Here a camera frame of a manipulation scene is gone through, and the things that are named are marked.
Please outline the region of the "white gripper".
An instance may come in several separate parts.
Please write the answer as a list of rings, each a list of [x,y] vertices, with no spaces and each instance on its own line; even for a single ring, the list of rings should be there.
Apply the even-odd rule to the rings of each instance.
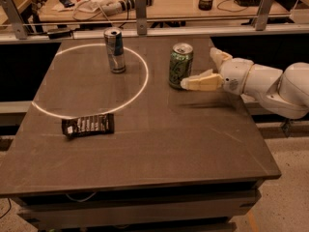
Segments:
[[[251,60],[233,58],[231,54],[216,47],[211,48],[210,57],[221,75],[210,69],[184,78],[181,81],[181,87],[190,91],[215,91],[223,84],[226,92],[241,95],[245,80],[254,63]]]

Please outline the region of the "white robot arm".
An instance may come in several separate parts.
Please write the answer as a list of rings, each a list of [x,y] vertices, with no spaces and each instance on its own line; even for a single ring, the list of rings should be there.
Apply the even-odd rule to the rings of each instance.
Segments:
[[[300,119],[309,113],[309,65],[298,62],[284,71],[255,64],[251,60],[211,48],[212,70],[181,81],[191,91],[214,91],[223,88],[234,95],[254,99],[262,108],[288,119]]]

